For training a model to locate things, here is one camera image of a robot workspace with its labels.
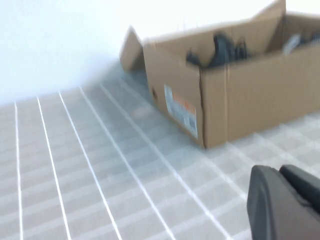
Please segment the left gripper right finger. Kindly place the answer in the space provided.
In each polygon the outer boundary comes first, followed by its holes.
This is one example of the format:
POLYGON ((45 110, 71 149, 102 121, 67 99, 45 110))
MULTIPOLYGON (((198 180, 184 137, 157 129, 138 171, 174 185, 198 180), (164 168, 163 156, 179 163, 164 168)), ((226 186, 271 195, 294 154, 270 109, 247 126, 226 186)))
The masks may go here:
POLYGON ((279 172, 296 192, 319 213, 320 179, 292 164, 282 165, 279 172))

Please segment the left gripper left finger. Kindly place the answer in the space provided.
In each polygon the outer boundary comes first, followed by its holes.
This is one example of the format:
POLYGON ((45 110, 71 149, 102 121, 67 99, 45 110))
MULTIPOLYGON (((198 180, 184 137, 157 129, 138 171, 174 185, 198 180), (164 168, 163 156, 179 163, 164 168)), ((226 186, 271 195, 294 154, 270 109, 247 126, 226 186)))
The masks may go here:
POLYGON ((320 212, 279 170, 266 165, 251 169, 246 208, 252 239, 318 240, 320 212))

